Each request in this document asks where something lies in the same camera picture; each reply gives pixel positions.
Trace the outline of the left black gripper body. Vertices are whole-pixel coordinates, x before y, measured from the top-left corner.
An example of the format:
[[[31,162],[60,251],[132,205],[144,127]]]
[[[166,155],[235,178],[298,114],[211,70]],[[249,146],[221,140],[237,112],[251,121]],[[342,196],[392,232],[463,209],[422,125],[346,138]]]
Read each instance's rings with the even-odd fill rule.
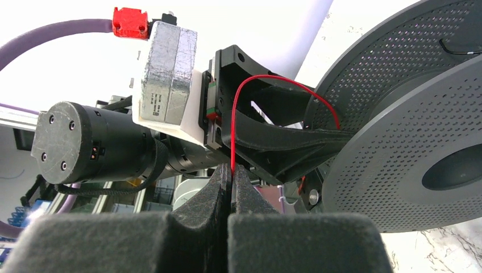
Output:
[[[208,70],[202,73],[201,82],[201,127],[204,130],[204,145],[214,151],[228,151],[222,141],[223,98],[221,84],[217,80],[220,73],[221,57],[214,56],[209,61]]]

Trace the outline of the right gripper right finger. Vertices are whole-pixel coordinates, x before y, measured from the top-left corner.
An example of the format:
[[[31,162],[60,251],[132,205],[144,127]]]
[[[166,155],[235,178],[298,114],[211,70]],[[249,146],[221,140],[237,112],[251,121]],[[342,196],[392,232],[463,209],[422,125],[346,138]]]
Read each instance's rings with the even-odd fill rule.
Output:
[[[280,214],[237,166],[227,220],[229,272],[392,272],[381,235],[353,213]]]

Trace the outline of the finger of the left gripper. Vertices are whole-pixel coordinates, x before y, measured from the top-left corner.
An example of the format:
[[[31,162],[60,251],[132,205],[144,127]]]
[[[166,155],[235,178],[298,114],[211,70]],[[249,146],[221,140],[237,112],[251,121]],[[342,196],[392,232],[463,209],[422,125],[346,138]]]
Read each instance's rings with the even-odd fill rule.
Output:
[[[235,113],[235,159],[273,185],[289,183],[333,158],[354,136],[343,130],[300,130]]]
[[[220,49],[216,56],[221,57],[217,80],[221,84],[223,121],[230,115],[236,90],[245,79],[255,75],[274,76],[275,73],[249,57],[237,45]],[[270,78],[256,79],[242,88],[236,108],[244,115],[260,121],[261,116],[251,106],[254,102],[274,124],[286,126],[304,119],[311,99],[309,93],[293,84]]]

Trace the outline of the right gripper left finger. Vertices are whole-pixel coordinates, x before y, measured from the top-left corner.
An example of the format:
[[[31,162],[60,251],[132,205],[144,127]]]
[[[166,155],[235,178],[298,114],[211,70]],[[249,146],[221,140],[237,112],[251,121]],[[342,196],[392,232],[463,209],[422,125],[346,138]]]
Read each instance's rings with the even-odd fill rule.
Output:
[[[231,170],[172,212],[57,214],[21,235],[3,272],[227,272]]]

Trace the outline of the black cable spool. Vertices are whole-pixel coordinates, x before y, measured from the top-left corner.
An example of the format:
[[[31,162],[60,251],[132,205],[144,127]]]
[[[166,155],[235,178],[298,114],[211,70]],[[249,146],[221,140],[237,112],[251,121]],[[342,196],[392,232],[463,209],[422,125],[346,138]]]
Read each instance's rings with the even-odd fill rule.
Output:
[[[419,1],[378,24],[316,91],[352,138],[331,159],[324,213],[384,233],[481,217],[481,2]]]

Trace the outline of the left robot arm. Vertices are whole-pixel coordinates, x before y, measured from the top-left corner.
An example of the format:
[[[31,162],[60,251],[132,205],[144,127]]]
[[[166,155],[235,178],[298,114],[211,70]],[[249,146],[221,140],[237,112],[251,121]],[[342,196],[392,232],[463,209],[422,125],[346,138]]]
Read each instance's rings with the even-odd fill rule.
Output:
[[[59,102],[40,114],[31,154],[60,193],[71,183],[168,178],[231,159],[272,185],[295,181],[337,154],[354,133],[332,103],[279,80],[232,45],[216,52],[192,106],[194,144],[137,125],[130,99],[102,108]]]

